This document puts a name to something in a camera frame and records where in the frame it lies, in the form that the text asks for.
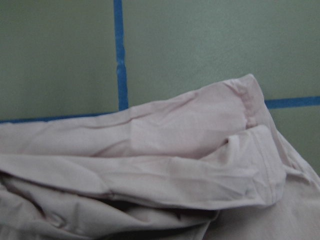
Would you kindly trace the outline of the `pink Snoopy t-shirt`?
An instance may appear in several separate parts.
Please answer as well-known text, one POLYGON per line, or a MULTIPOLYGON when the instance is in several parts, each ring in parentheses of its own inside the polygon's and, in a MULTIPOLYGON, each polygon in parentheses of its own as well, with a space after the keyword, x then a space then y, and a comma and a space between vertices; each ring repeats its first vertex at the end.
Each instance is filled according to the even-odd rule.
POLYGON ((96 117, 0 126, 3 240, 317 240, 320 178, 251 74, 96 117))

